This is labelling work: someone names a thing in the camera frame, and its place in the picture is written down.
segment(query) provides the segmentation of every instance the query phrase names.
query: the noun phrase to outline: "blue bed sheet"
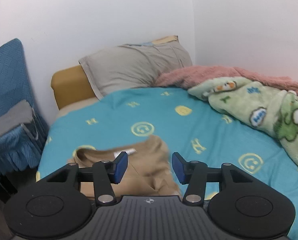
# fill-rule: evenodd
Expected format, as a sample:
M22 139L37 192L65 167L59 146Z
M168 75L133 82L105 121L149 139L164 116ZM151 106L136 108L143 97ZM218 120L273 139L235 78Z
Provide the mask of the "blue bed sheet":
M273 138L220 114L180 88L139 88L111 93L57 119L49 131L41 178L66 164L78 147L105 150L155 134L187 161L209 167L233 163L287 196L296 208L289 237L298 240L298 167ZM182 193L186 186L179 184ZM206 198L218 192L208 183Z

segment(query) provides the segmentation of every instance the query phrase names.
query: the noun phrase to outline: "bed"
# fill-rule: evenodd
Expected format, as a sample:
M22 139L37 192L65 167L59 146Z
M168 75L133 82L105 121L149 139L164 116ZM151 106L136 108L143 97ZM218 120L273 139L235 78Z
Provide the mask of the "bed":
M79 147L105 150L154 134L166 142L170 154L179 152L187 161L209 167L233 163L287 196L296 208L288 236L298 239L298 167L273 138L218 113L181 88L117 89L98 100L102 95L96 97L99 91L85 73L78 65L52 78L60 112L50 128L37 180L65 165ZM179 186L183 193L186 186ZM217 192L218 185L208 183L206 199Z

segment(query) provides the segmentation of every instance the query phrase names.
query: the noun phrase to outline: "gray cloth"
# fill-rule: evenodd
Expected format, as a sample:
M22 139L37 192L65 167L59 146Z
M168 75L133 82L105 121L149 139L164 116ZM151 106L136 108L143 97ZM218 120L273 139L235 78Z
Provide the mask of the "gray cloth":
M0 136L19 125L22 125L22 128L27 132L23 124L29 124L32 121L33 109L28 101L22 100L0 117Z
M150 87L160 74L192 65L178 41L103 49L81 58L79 63L98 99L121 89Z

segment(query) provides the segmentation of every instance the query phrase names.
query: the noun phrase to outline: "gray pillow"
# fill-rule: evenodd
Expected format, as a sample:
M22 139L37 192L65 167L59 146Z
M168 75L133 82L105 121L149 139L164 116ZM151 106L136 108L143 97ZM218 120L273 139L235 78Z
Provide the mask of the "gray pillow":
M192 65L178 41L103 49L79 63L98 99L121 89L150 87L161 73Z

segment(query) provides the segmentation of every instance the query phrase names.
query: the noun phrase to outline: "gray ribbed plate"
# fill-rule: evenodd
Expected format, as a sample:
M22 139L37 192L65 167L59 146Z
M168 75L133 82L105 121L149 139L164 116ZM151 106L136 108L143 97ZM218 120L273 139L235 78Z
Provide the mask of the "gray ribbed plate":
M114 206L100 207L80 231L63 240L234 240L218 229L200 207L178 196L124 196Z

